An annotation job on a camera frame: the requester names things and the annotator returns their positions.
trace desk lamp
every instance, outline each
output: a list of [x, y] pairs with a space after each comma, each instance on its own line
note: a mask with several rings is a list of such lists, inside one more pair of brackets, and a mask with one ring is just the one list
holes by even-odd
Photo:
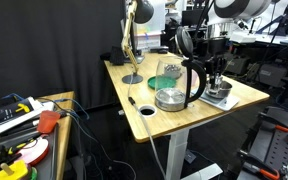
[[144, 24], [149, 21], [154, 13], [153, 6], [148, 0], [132, 0], [128, 7], [127, 20], [125, 23], [124, 37], [122, 40], [122, 50], [124, 54], [130, 58], [132, 65], [134, 66], [134, 72], [131, 75], [124, 76], [122, 81], [126, 84], [136, 84], [143, 80], [143, 77], [137, 74], [138, 66], [135, 56], [132, 52], [132, 48], [129, 44], [131, 25], [133, 22], [138, 24]]

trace yellow object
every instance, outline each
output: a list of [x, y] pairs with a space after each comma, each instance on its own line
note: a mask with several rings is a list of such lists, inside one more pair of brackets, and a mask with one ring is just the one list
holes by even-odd
[[17, 161], [8, 166], [5, 163], [1, 164], [0, 180], [19, 180], [27, 175], [28, 169], [24, 160]]
[[15, 112], [19, 112], [19, 111], [22, 111], [22, 110], [24, 110], [26, 113], [30, 112], [30, 108], [28, 108], [28, 106], [26, 106], [25, 104], [19, 103], [17, 106], [19, 108], [16, 109]]

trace wooden desk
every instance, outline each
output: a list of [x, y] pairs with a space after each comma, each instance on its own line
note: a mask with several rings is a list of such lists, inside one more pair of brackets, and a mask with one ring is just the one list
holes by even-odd
[[[60, 94], [54, 94], [49, 96], [44, 96], [43, 98], [47, 99], [62, 99], [69, 98], [74, 99], [74, 92], [66, 92]], [[61, 108], [64, 109], [73, 109], [72, 101], [65, 101], [58, 103]], [[63, 179], [64, 167], [65, 167], [65, 159], [66, 159], [66, 150], [69, 140], [69, 134], [71, 129], [71, 118], [69, 116], [64, 117], [58, 121], [59, 124], [59, 134], [58, 134], [58, 154], [57, 154], [57, 179]]]
[[[147, 53], [145, 54], [144, 61], [139, 64], [138, 74], [143, 76], [143, 81], [138, 84], [133, 84], [130, 90], [130, 96], [133, 97], [137, 106], [144, 104], [155, 106], [155, 91], [148, 87], [147, 80], [150, 77], [155, 76], [158, 59], [167, 55], [172, 54], [160, 55]], [[128, 101], [127, 93], [129, 85], [122, 82], [122, 77], [132, 73], [132, 65], [125, 64], [124, 66], [113, 66], [108, 61], [105, 61], [105, 65], [123, 106], [135, 140], [139, 143], [149, 140], [148, 134], [140, 117], [138, 116], [135, 108]], [[179, 112], [166, 112], [158, 109], [155, 106], [157, 109], [156, 115], [146, 118], [148, 127], [153, 137], [156, 138], [166, 134], [171, 134], [166, 172], [167, 179], [177, 180], [180, 178], [187, 145], [188, 132], [191, 128], [269, 98], [268, 94], [246, 86], [242, 83], [225, 77], [224, 80], [233, 85], [231, 94], [240, 98], [238, 104], [228, 112], [217, 109], [201, 100], [196, 100], [192, 103], [192, 107], [188, 107]]]

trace electric kettle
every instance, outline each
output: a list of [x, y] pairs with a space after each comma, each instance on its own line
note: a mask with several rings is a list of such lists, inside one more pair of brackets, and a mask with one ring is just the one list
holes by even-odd
[[[193, 42], [183, 27], [176, 30], [175, 41], [184, 57], [160, 58], [155, 76], [155, 104], [171, 112], [185, 109], [188, 103], [202, 95], [206, 87], [206, 72], [197, 61], [193, 61]], [[198, 88], [193, 96], [192, 85]]]

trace white desk leg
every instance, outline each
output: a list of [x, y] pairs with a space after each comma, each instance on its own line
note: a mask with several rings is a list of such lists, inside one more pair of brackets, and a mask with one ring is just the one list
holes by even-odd
[[185, 129], [171, 134], [166, 168], [167, 180], [179, 180], [181, 178], [189, 131], [189, 129]]

